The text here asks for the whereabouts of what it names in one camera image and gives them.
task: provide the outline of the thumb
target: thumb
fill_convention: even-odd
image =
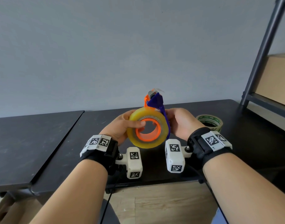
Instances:
[[[141,128],[144,126],[145,126],[145,121],[125,120],[125,127],[126,128]]]

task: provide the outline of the black table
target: black table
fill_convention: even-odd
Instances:
[[[83,112],[0,118],[0,191],[29,187]]]
[[[255,114],[243,109],[233,100],[204,101],[165,105],[182,107],[194,116],[212,114],[223,120],[222,135],[233,145],[233,152],[256,170],[285,170],[285,131]],[[87,140],[109,124],[118,115],[134,108],[85,112],[59,147],[49,165],[32,186],[32,192],[42,196],[44,203],[65,180],[79,161],[79,153]],[[127,140],[119,147],[121,153],[133,146]],[[124,174],[117,188],[197,180],[199,177],[186,165],[181,174],[170,173],[166,168],[164,143],[152,149],[140,149],[143,173],[141,178],[130,180]],[[107,189],[112,188],[119,172],[108,177]]]

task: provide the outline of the hand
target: hand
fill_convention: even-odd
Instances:
[[[183,108],[166,109],[170,122],[170,131],[177,137],[188,140],[189,136],[198,128],[205,127],[188,110]]]
[[[112,139],[118,141],[118,145],[122,144],[127,139],[127,128],[143,128],[145,121],[131,121],[130,115],[135,110],[130,110],[124,114],[116,117],[110,124],[108,124],[100,134],[111,136]]]

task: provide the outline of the person's left hand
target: person's left hand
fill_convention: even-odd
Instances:
[[[100,134],[111,136],[112,139],[118,141],[118,145],[122,144],[127,139],[127,128],[143,128],[145,121],[131,121],[130,115],[135,110],[130,110],[124,114],[116,117],[110,124],[108,124]]]

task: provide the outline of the green tape roll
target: green tape roll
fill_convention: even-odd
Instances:
[[[212,115],[199,115],[196,118],[198,121],[203,123],[206,127],[210,128],[211,131],[218,131],[218,132],[221,131],[223,122],[218,117],[212,116]]]

